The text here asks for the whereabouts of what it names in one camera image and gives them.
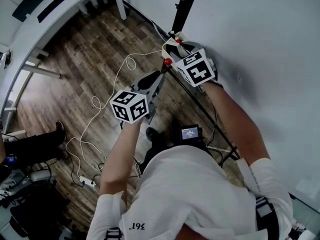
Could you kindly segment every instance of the black pole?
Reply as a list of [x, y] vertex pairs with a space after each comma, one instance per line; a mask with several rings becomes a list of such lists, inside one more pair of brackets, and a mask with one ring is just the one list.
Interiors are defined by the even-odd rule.
[[[197, 106], [199, 107], [199, 109], [205, 114], [205, 116], [210, 120], [210, 122], [215, 125], [216, 122], [213, 120], [213, 118], [208, 114], [208, 112], [205, 110], [205, 108], [200, 104], [200, 102], [192, 95], [192, 93], [185, 87], [185, 85], [179, 80], [179, 78], [170, 70], [170, 68], [168, 68], [166, 70], [177, 82], [178, 84], [186, 91], [186, 93], [190, 96], [190, 98], [197, 104]], [[220, 127], [218, 125], [215, 126], [216, 130], [221, 134], [221, 136], [224, 138], [224, 140], [228, 143], [228, 145], [231, 148], [230, 153], [225, 157], [225, 159], [227, 159], [228, 157], [230, 157], [233, 153], [235, 153], [235, 155], [238, 157], [238, 159], [240, 158], [238, 152], [237, 152], [237, 147], [234, 147], [231, 142], [228, 140], [228, 138], [225, 136], [225, 134], [223, 133], [223, 131], [220, 129]]]
[[177, 10], [172, 26], [174, 33], [180, 32], [184, 28], [194, 1], [195, 0], [180, 0], [179, 4], [176, 4]]

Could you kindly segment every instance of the shoe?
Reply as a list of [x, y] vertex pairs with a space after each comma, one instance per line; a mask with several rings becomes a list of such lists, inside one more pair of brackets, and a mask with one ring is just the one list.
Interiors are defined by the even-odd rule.
[[152, 143], [152, 142], [154, 142], [156, 139], [159, 138], [159, 135], [160, 135], [160, 134], [159, 134], [155, 129], [153, 129], [153, 128], [151, 128], [151, 127], [148, 127], [148, 128], [145, 130], [145, 135], [146, 135], [147, 139]]
[[55, 122], [55, 129], [65, 131], [65, 126], [61, 121]]

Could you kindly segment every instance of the black strap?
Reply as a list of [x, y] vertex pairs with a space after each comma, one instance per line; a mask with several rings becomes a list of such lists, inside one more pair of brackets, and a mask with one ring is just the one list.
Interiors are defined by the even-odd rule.
[[114, 227], [109, 229], [106, 232], [106, 236], [104, 240], [121, 240], [121, 237], [122, 237], [122, 233], [120, 228]]
[[269, 203], [265, 197], [259, 197], [256, 199], [255, 211], [258, 231], [266, 229], [268, 240], [278, 240], [279, 222], [273, 204]]

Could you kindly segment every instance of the white sleeve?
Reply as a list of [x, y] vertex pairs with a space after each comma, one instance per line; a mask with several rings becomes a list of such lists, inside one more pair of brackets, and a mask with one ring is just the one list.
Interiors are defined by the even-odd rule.
[[274, 206], [279, 222], [280, 239], [286, 239], [293, 221], [293, 206], [288, 191], [280, 183], [270, 159], [259, 159], [250, 166], [250, 169], [261, 196], [267, 198]]
[[104, 194], [99, 197], [90, 225], [87, 240], [104, 240], [107, 231], [119, 227], [121, 215], [126, 211], [126, 204], [121, 199], [122, 192]]

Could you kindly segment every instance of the white t-shirt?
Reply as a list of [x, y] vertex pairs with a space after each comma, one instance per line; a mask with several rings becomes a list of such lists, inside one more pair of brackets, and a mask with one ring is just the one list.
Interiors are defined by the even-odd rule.
[[[250, 166], [260, 193], [273, 204], [285, 239], [291, 230], [290, 196], [267, 158]], [[107, 230], [119, 227], [126, 240], [173, 240], [183, 224], [209, 240], [267, 240], [257, 231], [256, 198], [231, 184], [206, 152], [177, 146], [156, 155], [140, 178], [132, 205], [126, 211], [122, 192], [104, 194], [97, 202], [87, 235], [104, 240]]]

